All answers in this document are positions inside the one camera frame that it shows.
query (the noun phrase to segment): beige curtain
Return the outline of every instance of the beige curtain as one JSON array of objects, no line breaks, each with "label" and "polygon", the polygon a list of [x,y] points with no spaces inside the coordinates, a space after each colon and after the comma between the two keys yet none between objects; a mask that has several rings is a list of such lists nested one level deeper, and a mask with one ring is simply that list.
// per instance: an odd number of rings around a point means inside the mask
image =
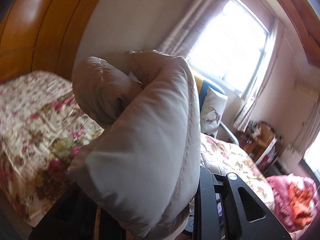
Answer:
[{"label": "beige curtain", "polygon": [[264,91],[270,75],[272,73],[276,59],[278,58],[279,49],[284,36],[284,27],[278,19],[275,19],[275,23],[271,32],[271,35],[266,44],[266,53],[261,62],[257,78],[245,98],[245,104],[238,116],[236,117],[233,126],[238,131],[245,131],[247,125],[251,119],[251,114],[256,106],[257,100]]},{"label": "beige curtain", "polygon": [[158,51],[187,57],[207,24],[230,0],[194,0],[180,22],[174,27]]},{"label": "beige curtain", "polygon": [[320,132],[320,97],[314,104],[312,111],[306,120],[302,130],[293,143],[293,147],[301,153],[302,157],[313,144]]}]

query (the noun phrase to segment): floral bedspread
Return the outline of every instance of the floral bedspread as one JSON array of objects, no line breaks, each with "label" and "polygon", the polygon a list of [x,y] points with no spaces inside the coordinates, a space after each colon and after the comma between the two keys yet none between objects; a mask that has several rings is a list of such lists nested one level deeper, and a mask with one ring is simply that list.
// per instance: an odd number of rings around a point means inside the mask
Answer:
[{"label": "floral bedspread", "polygon": [[201,134],[201,163],[214,162],[227,172],[234,172],[273,211],[275,200],[271,186],[252,159],[239,146]]},{"label": "floral bedspread", "polygon": [[72,184],[67,168],[103,129],[77,105],[72,84],[32,72],[0,85],[0,187],[35,227]]}]

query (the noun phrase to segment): window frame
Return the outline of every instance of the window frame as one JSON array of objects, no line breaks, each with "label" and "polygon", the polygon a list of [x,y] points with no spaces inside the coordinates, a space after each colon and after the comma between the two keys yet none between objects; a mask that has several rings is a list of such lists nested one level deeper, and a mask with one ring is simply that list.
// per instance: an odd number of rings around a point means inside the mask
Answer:
[{"label": "window frame", "polygon": [[244,99],[246,98],[247,94],[249,93],[249,91],[252,89],[256,79],[257,79],[257,74],[259,71],[259,68],[261,66],[261,63],[265,57],[266,54],[266,44],[268,39],[270,38],[270,34],[272,30],[268,30],[265,25],[260,21],[260,19],[248,8],[248,6],[246,6],[241,0],[230,0],[233,1],[234,3],[236,3],[237,5],[239,5],[246,13],[248,13],[253,20],[255,20],[255,22],[261,27],[261,29],[264,31],[264,33],[266,34],[266,40],[264,42],[264,46],[263,48],[260,48],[260,57],[259,60],[257,62],[257,65],[255,67],[255,70],[253,71],[252,77],[250,78],[245,90],[243,92],[241,92],[240,90],[236,89],[235,87],[232,86],[232,84],[229,84],[227,81],[223,80],[223,78],[216,76],[216,75],[208,75],[206,73],[204,73],[203,71],[197,69],[196,67],[192,66],[191,67],[196,70],[199,74],[201,74],[202,76],[208,78],[209,80],[215,82],[217,85],[227,88],[231,91],[233,91],[238,97]]}]

